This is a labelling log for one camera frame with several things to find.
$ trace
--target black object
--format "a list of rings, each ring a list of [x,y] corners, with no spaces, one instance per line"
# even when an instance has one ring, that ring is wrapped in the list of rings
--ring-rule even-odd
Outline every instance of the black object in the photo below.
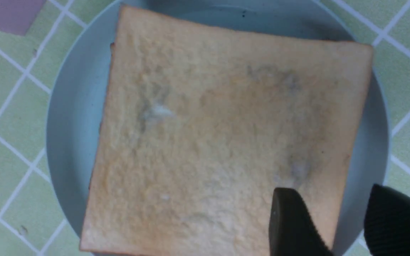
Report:
[[[271,256],[332,256],[301,195],[293,188],[273,192],[268,235]]]
[[[312,222],[301,195],[276,188],[268,228],[271,256],[332,256]],[[364,236],[374,256],[410,256],[410,197],[373,185]]]
[[[363,225],[366,244],[374,256],[410,255],[410,197],[374,185]]]

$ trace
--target bread slice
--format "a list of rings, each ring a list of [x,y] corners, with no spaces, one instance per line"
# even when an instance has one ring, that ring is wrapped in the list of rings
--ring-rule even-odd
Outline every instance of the bread slice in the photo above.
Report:
[[[123,6],[81,250],[268,256],[276,187],[331,247],[372,54]]]

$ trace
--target pink object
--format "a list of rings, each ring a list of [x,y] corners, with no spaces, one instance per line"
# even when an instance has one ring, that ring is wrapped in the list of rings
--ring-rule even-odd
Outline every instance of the pink object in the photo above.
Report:
[[[46,0],[0,0],[0,31],[24,36]]]

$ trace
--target white plate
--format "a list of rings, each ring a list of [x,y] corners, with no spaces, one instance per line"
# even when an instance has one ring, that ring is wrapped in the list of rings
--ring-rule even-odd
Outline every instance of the white plate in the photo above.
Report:
[[[180,19],[236,30],[310,39],[352,40],[322,5],[311,0],[128,0],[130,5]],[[119,2],[107,7],[79,37],[58,74],[47,118],[47,157],[59,203],[80,234]],[[343,254],[363,228],[371,186],[383,183],[389,156],[389,123],[380,86],[372,77],[353,148],[333,251]]]

